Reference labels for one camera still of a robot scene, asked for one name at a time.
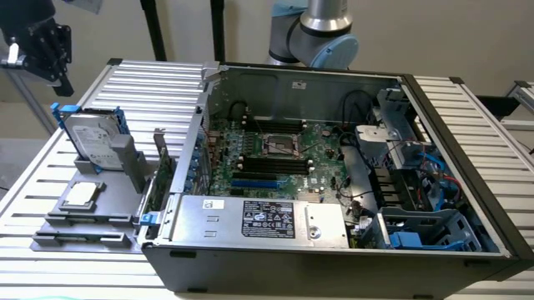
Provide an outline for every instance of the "white wall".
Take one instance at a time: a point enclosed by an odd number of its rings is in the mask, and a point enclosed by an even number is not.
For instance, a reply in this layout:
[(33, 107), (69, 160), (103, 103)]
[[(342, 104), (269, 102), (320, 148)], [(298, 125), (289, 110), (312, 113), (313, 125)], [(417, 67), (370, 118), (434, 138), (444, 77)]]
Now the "white wall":
[[(77, 103), (85, 95), (110, 58), (154, 60), (151, 36), (139, 1), (106, 0), (99, 15), (55, 0), (57, 22), (73, 28), (73, 64), (69, 78), (75, 87), (73, 97), (58, 97), (51, 87), (30, 82), (43, 103)], [(22, 98), (0, 72), (0, 101)]]
[[(229, 0), (229, 59), (262, 63), (274, 0)], [(349, 0), (352, 69), (460, 76), (481, 94), (534, 80), (533, 0)]]
[[(361, 51), (352, 68), (422, 76), (460, 76), (480, 94), (503, 94), (534, 80), (533, 0), (349, 0)], [(170, 59), (213, 59), (210, 0), (157, 0)], [(228, 0), (230, 61), (262, 63), (274, 0)], [(111, 57), (154, 59), (138, 0), (106, 0), (101, 15), (55, 0), (57, 20), (73, 26), (74, 103)], [(0, 74), (0, 101), (19, 96)], [(43, 103), (59, 98), (33, 84)]]

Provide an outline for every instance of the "blue cable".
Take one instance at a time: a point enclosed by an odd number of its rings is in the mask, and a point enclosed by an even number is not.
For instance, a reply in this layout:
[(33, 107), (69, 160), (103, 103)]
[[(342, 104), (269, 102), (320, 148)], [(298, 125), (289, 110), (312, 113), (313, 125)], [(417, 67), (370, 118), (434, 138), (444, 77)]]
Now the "blue cable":
[(436, 156), (430, 155), (429, 153), (425, 154), (424, 152), (420, 152), (417, 155), (429, 158), (434, 163), (440, 165), (442, 171), (445, 171), (445, 162), (442, 162), (438, 158), (436, 158)]

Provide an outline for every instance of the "pcie slot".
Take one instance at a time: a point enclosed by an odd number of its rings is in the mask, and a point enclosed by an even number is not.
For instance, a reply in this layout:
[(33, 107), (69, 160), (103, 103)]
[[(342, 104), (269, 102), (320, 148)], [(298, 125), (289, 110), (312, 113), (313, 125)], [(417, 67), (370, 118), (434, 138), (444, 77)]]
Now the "pcie slot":
[(258, 174), (248, 172), (236, 172), (233, 174), (233, 179), (253, 179), (253, 180), (268, 180), (277, 181), (277, 175), (274, 174)]
[(250, 189), (278, 189), (277, 181), (248, 181), (248, 180), (233, 180), (234, 188), (250, 188)]

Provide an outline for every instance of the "motherboard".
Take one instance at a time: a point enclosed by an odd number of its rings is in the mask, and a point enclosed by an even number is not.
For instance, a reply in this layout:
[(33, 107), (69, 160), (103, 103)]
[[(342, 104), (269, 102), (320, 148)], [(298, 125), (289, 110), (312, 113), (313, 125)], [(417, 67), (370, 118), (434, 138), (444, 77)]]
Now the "motherboard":
[(325, 123), (236, 122), (210, 131), (210, 195), (338, 203), (349, 186), (336, 126)]

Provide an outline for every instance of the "metal rod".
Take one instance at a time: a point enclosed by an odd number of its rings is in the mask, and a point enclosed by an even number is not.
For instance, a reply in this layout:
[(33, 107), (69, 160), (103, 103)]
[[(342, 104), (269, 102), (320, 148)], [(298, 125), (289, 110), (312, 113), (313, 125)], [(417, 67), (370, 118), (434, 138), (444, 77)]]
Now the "metal rod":
[(50, 114), (46, 112), (43, 106), (41, 105), (39, 101), (35, 99), (35, 96), (29, 89), (25, 80), (21, 78), (19, 75), (13, 74), (10, 71), (6, 70), (6, 74), (9, 75), (10, 81), (13, 82), (17, 90), (19, 91), (21, 95), (25, 98), (25, 101), (33, 111), (35, 117), (38, 118), (39, 122), (43, 125), (45, 130), (47, 131), (49, 135), (53, 135), (57, 131), (57, 124), (53, 122)]
[(210, 0), (211, 28), (214, 38), (214, 56), (217, 61), (226, 61), (225, 43), (225, 0)]
[(159, 25), (159, 16), (155, 0), (142, 0), (145, 18), (147, 19), (150, 40), (153, 41), (154, 55), (157, 61), (167, 61), (165, 38), (162, 36), (162, 27)]

